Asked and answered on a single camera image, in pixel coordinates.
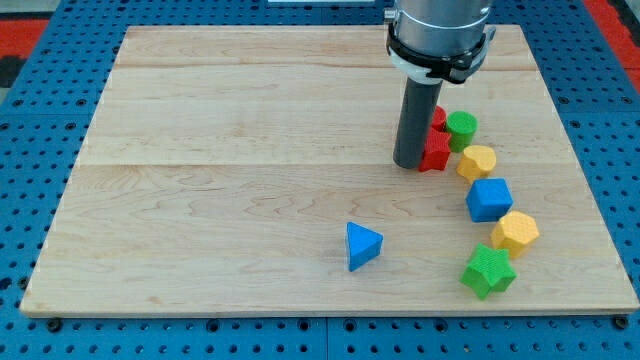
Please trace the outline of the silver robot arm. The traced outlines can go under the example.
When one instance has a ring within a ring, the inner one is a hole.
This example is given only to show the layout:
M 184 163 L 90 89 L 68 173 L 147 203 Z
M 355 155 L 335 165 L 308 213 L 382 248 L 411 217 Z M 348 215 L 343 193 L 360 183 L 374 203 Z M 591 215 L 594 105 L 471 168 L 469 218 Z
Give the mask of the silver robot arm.
M 423 85 L 462 84 L 482 66 L 496 28 L 492 0 L 395 0 L 384 10 L 391 63 Z

